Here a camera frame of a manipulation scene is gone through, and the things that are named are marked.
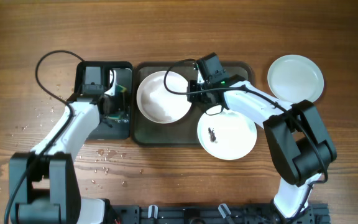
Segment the green yellow sponge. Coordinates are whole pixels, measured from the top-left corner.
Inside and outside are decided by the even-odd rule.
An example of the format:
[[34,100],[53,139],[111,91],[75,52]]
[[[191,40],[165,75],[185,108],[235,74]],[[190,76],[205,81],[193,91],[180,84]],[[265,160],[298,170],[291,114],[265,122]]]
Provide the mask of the green yellow sponge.
[[126,117],[126,95],[127,88],[122,85],[114,85],[108,93],[112,109],[108,115],[108,119],[122,120]]

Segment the pale green plate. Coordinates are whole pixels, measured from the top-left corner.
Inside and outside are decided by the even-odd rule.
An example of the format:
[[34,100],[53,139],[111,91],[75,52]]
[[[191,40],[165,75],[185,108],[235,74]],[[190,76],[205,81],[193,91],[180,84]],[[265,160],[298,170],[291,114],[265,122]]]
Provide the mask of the pale green plate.
[[324,91],[321,70],[301,55],[284,55],[276,59],[267,72],[267,81],[278,99],[291,103],[315,102]]

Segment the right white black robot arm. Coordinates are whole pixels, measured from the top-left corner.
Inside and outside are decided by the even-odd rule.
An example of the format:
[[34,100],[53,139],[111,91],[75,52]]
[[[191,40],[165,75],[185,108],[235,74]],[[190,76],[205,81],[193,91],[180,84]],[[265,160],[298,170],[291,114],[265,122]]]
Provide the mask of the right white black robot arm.
[[191,103],[212,103],[243,114],[264,129],[272,162],[281,181],[273,204],[286,221],[307,207],[316,184],[328,181],[327,169],[337,158],[334,143],[314,103],[274,98],[236,76],[215,85],[190,80]]

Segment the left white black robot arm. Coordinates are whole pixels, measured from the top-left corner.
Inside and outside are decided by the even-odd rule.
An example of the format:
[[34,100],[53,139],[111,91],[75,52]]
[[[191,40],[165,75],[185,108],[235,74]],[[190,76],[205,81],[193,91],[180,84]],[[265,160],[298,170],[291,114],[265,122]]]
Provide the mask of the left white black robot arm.
[[114,212],[107,200],[80,195],[74,160],[117,96],[116,71],[91,67],[85,84],[65,103],[65,112],[28,153],[9,161],[5,223],[107,223]]

